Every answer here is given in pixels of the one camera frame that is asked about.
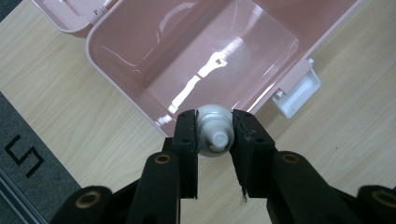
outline pink plastic box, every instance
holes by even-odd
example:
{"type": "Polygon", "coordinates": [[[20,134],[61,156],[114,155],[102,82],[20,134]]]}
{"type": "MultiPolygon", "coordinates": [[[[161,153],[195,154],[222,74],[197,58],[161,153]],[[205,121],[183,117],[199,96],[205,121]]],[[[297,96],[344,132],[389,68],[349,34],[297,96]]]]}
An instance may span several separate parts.
{"type": "Polygon", "coordinates": [[[361,0],[33,0],[165,135],[179,112],[292,116],[319,81],[309,54],[361,0]]]}

